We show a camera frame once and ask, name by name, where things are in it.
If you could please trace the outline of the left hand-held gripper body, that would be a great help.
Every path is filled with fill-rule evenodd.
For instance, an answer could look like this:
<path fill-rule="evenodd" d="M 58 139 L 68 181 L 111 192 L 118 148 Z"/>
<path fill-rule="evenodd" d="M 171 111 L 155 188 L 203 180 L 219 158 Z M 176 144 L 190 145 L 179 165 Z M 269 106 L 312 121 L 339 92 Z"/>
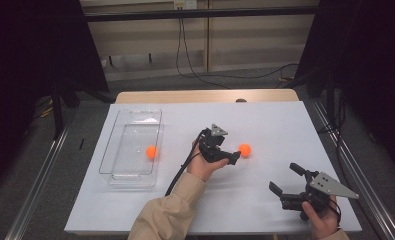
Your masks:
<path fill-rule="evenodd" d="M 212 124 L 211 128 L 206 128 L 202 131 L 198 145 L 200 153 L 207 162 L 214 163 L 227 159 L 229 164 L 234 163 L 234 155 L 220 149 L 227 134 L 227 131 L 216 124 Z"/>

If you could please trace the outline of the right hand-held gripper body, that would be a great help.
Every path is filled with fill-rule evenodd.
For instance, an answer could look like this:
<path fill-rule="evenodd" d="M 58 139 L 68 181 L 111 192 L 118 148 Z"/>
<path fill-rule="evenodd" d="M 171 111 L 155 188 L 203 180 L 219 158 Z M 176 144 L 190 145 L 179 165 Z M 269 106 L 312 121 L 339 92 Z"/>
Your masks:
<path fill-rule="evenodd" d="M 303 202 L 309 202 L 316 213 L 321 213 L 330 207 L 331 195 L 349 199 L 359 198 L 357 193 L 324 172 L 306 169 L 294 169 L 294 172 L 305 178 L 305 190 L 299 194 L 286 194 L 279 189 L 279 199 L 284 210 L 299 211 L 300 218 L 304 221 L 308 221 L 309 217 L 303 210 Z"/>

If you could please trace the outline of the clear plastic container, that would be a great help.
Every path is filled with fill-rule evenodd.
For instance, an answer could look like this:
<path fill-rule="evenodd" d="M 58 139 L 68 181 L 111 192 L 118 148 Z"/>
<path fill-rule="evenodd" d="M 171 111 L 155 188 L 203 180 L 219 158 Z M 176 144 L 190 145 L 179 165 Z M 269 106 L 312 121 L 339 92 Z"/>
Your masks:
<path fill-rule="evenodd" d="M 155 185 L 162 127 L 161 110 L 117 112 L 99 168 L 109 186 L 145 189 Z M 158 150 L 154 159 L 146 156 L 151 145 Z"/>

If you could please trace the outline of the person's left hand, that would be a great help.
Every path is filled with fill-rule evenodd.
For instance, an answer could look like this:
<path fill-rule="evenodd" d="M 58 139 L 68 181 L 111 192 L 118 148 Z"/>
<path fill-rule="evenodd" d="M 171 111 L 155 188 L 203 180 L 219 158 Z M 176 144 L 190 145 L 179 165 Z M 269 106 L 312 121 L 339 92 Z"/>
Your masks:
<path fill-rule="evenodd" d="M 214 163 L 207 162 L 200 153 L 197 140 L 193 141 L 192 149 L 191 161 L 187 166 L 186 172 L 199 178 L 203 182 L 208 181 L 216 170 L 225 167 L 229 163 L 227 159 L 222 159 Z"/>

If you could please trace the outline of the person's right hand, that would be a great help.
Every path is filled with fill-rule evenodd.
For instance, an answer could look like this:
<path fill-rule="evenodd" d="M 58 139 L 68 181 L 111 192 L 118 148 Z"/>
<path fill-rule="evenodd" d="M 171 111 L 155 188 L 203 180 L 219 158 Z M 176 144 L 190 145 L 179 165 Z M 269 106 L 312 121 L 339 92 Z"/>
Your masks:
<path fill-rule="evenodd" d="M 310 220 L 311 240 L 327 240 L 330 235 L 339 230 L 334 195 L 330 196 L 329 204 L 330 206 L 323 212 L 317 213 L 309 202 L 302 203 L 302 208 Z"/>

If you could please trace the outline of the white board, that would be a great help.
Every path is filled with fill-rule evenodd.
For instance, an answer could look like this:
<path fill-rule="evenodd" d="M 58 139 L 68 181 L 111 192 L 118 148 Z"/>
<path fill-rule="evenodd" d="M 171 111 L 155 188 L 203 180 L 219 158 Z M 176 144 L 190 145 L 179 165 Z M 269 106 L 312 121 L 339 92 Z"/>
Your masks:
<path fill-rule="evenodd" d="M 270 183 L 286 193 L 302 192 L 305 180 L 290 169 L 291 163 L 336 174 L 301 101 L 159 104 L 162 140 L 155 185 L 145 190 L 112 188 L 99 167 L 116 115 L 123 108 L 114 104 L 109 109 L 65 226 L 69 233 L 129 232 L 145 203 L 165 194 L 192 141 L 211 124 L 227 131 L 224 150 L 235 151 L 246 143 L 251 153 L 212 175 L 190 228 L 194 235 L 305 233 L 308 224 L 298 212 L 282 208 Z"/>

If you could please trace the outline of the wooden table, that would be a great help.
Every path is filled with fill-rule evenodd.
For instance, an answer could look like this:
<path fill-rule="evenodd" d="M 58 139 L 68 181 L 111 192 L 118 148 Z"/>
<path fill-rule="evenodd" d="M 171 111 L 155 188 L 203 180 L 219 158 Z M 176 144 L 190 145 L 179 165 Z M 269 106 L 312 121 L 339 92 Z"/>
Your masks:
<path fill-rule="evenodd" d="M 134 91 L 118 94 L 116 104 L 202 103 L 202 102 L 279 102 L 298 101 L 292 89 Z"/>

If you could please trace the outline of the black metal bar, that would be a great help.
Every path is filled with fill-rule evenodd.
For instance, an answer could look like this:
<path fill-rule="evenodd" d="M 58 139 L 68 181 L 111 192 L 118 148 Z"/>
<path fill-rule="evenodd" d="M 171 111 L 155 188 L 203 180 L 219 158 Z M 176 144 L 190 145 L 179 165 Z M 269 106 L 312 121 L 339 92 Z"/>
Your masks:
<path fill-rule="evenodd" d="M 197 10 L 163 10 L 148 12 L 85 14 L 86 22 L 113 22 L 166 19 L 194 19 L 213 17 L 250 17 L 309 15 L 320 10 L 316 6 L 273 7 L 273 8 L 239 8 L 239 9 L 197 9 Z"/>

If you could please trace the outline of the black curtain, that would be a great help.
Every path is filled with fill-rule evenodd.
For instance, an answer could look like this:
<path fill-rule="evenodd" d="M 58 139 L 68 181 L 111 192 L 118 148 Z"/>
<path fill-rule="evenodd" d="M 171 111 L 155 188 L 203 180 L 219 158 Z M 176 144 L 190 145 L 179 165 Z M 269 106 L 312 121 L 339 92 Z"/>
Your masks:
<path fill-rule="evenodd" d="M 106 92 L 107 81 L 79 0 L 0 0 L 0 175 L 12 161 L 36 101 Z"/>
<path fill-rule="evenodd" d="M 311 96 L 331 78 L 395 164 L 395 0 L 319 0 L 296 73 Z"/>

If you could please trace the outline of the aluminium rail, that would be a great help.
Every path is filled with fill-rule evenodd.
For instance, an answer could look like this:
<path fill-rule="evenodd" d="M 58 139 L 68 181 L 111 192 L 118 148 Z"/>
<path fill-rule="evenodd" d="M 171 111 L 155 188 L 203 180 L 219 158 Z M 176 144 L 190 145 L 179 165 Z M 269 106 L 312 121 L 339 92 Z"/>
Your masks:
<path fill-rule="evenodd" d="M 51 148 L 43 161 L 43 165 L 4 240 L 23 239 L 25 231 L 31 221 L 35 208 L 46 186 L 46 182 L 49 179 L 54 164 L 58 159 L 69 130 L 70 126 L 66 124 L 53 141 Z"/>
<path fill-rule="evenodd" d="M 318 118 L 327 128 L 329 138 L 335 145 L 338 165 L 341 168 L 342 174 L 344 174 L 344 170 L 347 170 L 353 178 L 357 188 L 360 190 L 360 198 L 364 199 L 367 203 L 368 209 L 373 214 L 373 218 L 379 225 L 381 232 L 385 235 L 385 239 L 395 240 L 395 221 L 369 183 L 356 158 L 351 153 L 342 137 L 341 131 L 337 127 L 333 127 L 327 118 L 327 110 L 319 100 L 313 100 L 312 105 L 315 108 Z"/>

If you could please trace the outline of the wall power outlet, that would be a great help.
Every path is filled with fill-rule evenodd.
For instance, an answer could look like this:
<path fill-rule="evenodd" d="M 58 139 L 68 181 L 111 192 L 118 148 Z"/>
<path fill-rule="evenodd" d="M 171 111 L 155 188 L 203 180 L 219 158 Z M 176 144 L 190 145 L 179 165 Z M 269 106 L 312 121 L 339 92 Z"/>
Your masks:
<path fill-rule="evenodd" d="M 175 10 L 196 10 L 197 0 L 174 0 Z"/>

